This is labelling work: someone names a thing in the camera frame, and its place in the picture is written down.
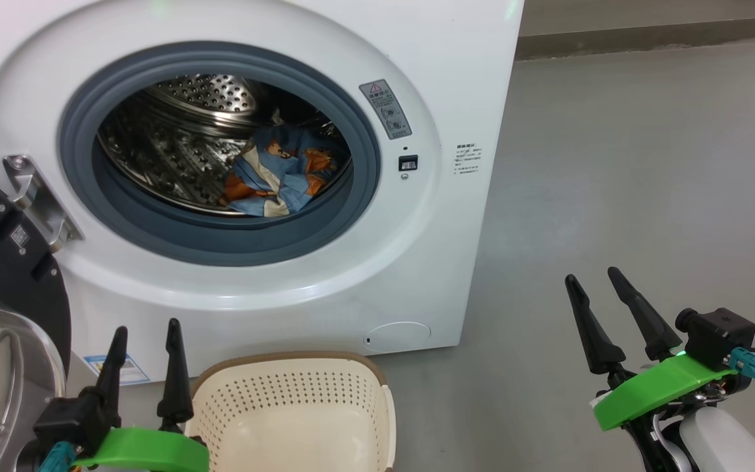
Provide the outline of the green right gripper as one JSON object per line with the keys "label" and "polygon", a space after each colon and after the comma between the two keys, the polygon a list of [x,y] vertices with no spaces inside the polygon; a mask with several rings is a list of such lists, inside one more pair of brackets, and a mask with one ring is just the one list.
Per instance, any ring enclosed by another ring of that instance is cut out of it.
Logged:
{"label": "green right gripper", "polygon": [[600,326],[578,278],[566,275],[564,286],[590,373],[605,376],[608,383],[591,403],[597,424],[603,432],[625,432],[646,471],[700,471],[681,439],[681,422],[743,391],[745,378],[734,370],[712,371],[685,353],[674,356],[673,349],[682,344],[674,329],[620,269],[609,267],[608,277],[637,323],[646,356],[663,362],[639,374],[624,368],[625,353]]}

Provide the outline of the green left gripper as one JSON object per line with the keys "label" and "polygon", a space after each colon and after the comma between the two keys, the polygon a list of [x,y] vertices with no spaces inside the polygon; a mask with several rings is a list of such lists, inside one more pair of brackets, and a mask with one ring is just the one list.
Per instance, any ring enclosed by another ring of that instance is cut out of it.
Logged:
{"label": "green left gripper", "polygon": [[[118,412],[122,367],[126,362],[128,329],[118,326],[96,388],[101,394],[101,410],[111,427],[122,426]],[[108,466],[117,469],[153,471],[209,471],[206,445],[180,432],[180,425],[194,416],[185,344],[181,323],[168,322],[165,344],[168,353],[164,394],[157,406],[159,430],[126,427],[109,431],[96,453],[73,462],[75,468]]]}

